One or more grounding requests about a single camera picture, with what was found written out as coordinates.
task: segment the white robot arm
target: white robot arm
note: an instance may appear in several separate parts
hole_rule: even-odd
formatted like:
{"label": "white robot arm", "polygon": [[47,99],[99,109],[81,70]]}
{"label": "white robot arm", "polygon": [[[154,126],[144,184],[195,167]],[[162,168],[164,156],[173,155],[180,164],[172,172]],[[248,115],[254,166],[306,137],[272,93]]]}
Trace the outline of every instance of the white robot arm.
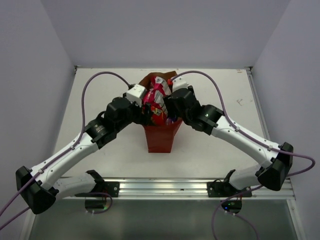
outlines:
{"label": "white robot arm", "polygon": [[21,192],[21,196],[34,214],[46,211],[56,200],[65,197],[104,191],[104,180],[94,170],[79,176],[60,177],[79,161],[114,140],[117,133],[127,125],[147,124],[151,112],[146,108],[142,111],[142,99],[146,92],[146,88],[141,85],[132,86],[123,97],[117,97],[109,103],[106,111],[90,121],[85,126],[84,132],[63,149],[31,169],[22,166],[16,171],[18,191],[34,178]]}
{"label": "white robot arm", "polygon": [[[293,146],[285,142],[264,139],[243,126],[233,122],[232,126],[224,112],[213,105],[200,105],[194,89],[181,79],[173,80],[175,91],[164,98],[169,115],[178,116],[196,131],[222,139],[252,157],[257,165],[242,170],[231,170],[223,182],[213,182],[209,188],[220,197],[229,197],[247,187],[263,185],[268,189],[279,191],[292,166],[292,156],[279,153],[277,150],[293,153]],[[243,135],[264,143],[257,144]]]}

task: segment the white tabletop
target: white tabletop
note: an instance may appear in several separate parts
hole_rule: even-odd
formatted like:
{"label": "white tabletop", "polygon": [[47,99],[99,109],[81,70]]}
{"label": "white tabletop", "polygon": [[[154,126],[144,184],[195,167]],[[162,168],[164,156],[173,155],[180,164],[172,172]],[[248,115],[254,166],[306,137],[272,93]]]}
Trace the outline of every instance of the white tabletop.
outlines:
{"label": "white tabletop", "polygon": [[[64,114],[55,151],[68,144],[81,129],[81,93],[86,81],[95,73],[112,71],[129,83],[138,83],[150,72],[190,69],[89,69],[77,70]],[[250,131],[263,136],[258,111],[245,70],[201,69],[217,82],[230,117]],[[213,84],[202,75],[188,74],[184,79],[194,87],[202,105],[221,108]],[[104,111],[115,97],[122,96],[127,86],[114,76],[101,75],[89,85],[85,95],[86,124]],[[130,124],[117,138],[83,159],[65,176],[96,170],[102,177],[120,178],[223,178],[232,169],[243,169],[256,162],[229,143],[181,125],[171,153],[148,153],[142,126]]]}

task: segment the snack bag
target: snack bag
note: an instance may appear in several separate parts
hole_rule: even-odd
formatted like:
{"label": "snack bag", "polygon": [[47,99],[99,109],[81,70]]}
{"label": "snack bag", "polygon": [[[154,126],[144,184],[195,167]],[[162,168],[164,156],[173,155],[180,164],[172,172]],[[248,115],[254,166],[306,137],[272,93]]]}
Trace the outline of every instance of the snack bag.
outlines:
{"label": "snack bag", "polygon": [[167,81],[159,76],[152,76],[150,79],[149,92],[143,98],[143,104],[150,103],[151,121],[155,126],[163,126],[167,123],[168,111],[164,97],[171,94]]}

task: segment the red container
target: red container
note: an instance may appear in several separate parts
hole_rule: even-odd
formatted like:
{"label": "red container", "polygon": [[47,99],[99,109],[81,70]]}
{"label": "red container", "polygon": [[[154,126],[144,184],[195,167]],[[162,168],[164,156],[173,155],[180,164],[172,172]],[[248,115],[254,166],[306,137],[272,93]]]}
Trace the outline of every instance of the red container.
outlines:
{"label": "red container", "polygon": [[149,153],[171,153],[175,135],[182,123],[176,122],[164,126],[143,126]]}

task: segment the purple cable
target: purple cable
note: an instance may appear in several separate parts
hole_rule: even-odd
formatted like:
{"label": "purple cable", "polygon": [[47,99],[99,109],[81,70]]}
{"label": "purple cable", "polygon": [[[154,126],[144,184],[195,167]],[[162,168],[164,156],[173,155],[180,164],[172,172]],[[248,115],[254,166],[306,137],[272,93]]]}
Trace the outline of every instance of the purple cable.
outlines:
{"label": "purple cable", "polygon": [[15,220],[17,217],[19,217],[20,215],[24,214],[26,211],[28,211],[30,209],[30,207],[27,207],[26,209],[22,210],[21,212],[19,212],[17,215],[15,215],[14,217],[12,217],[10,220],[8,220],[5,224],[3,224],[0,227],[0,231],[2,229],[4,229],[8,224],[10,224],[13,220]]}
{"label": "purple cable", "polygon": [[[235,195],[233,195],[233,196],[230,196],[230,197],[226,198],[225,200],[221,201],[221,202],[218,204],[218,206],[214,209],[214,212],[213,212],[212,218],[211,218],[211,229],[212,229],[212,234],[213,234],[213,237],[215,238],[215,240],[218,240],[218,237],[217,237],[217,234],[216,234],[216,231],[215,231],[215,218],[216,218],[216,214],[217,214],[218,209],[220,208],[220,206],[221,206],[222,204],[224,204],[226,201],[229,201],[230,199],[233,199],[233,198],[235,198],[235,197],[239,197],[239,196],[241,196],[241,195],[243,195],[243,194],[246,194],[246,193],[253,192],[253,191],[255,191],[255,190],[257,190],[257,189],[260,189],[260,188],[262,188],[262,187],[263,187],[263,186],[260,185],[260,186],[257,186],[257,187],[255,187],[255,188],[252,188],[252,189],[250,189],[250,190],[237,193],[237,194],[235,194]],[[255,232],[255,235],[256,235],[256,239],[257,239],[257,240],[260,240],[258,231],[257,231],[257,229],[255,228],[255,226],[254,226],[252,223],[250,223],[247,219],[245,219],[243,216],[240,216],[240,215],[236,215],[236,216],[239,217],[240,219],[244,220],[245,222],[247,222],[247,223],[253,228],[253,230],[254,230],[254,232]]]}
{"label": "purple cable", "polygon": [[107,209],[105,209],[103,211],[93,212],[93,214],[103,214],[103,213],[105,213],[106,211],[108,211],[111,208],[112,203],[113,203],[113,199],[108,193],[106,193],[106,192],[88,192],[86,194],[89,194],[89,195],[104,195],[104,196],[110,198],[110,200],[111,200],[110,205],[108,206]]}
{"label": "purple cable", "polygon": [[[87,90],[87,87],[89,85],[89,83],[96,78],[99,75],[102,74],[110,74],[113,76],[116,76],[118,78],[120,78],[128,87],[130,86],[130,84],[120,75],[111,72],[111,71],[101,71],[98,72],[96,74],[94,74],[92,77],[89,78],[89,80],[86,82],[86,84],[84,85],[84,88],[82,90],[82,95],[81,95],[81,113],[82,113],[82,126],[81,126],[81,132],[80,135],[78,137],[78,139],[75,141],[75,143],[72,145],[72,147],[75,147],[77,144],[79,144],[82,136],[84,135],[84,130],[85,130],[85,123],[86,123],[86,116],[85,116],[85,93]],[[67,154],[68,152],[71,151],[72,147],[68,148],[67,150],[63,151],[62,153],[60,153],[58,156],[56,156],[55,158],[53,158],[51,161],[49,161],[46,165],[43,166],[43,168],[41,168],[42,171],[44,171],[45,169],[47,169],[50,165],[52,165],[54,162],[56,162],[58,159],[60,159],[62,156],[64,156],[65,154]],[[14,196],[4,205],[4,207],[1,209],[0,211],[0,217],[2,216],[2,214],[4,214],[5,210],[12,204],[12,202],[40,175],[40,172],[37,172],[25,185],[23,185],[22,188],[19,189],[19,191],[17,191]],[[14,219],[16,219],[17,217],[19,217],[22,213],[24,213],[25,211],[27,211],[28,209],[25,209],[23,211],[21,211],[20,213],[18,213],[16,216],[14,216],[12,218],[12,221]]]}

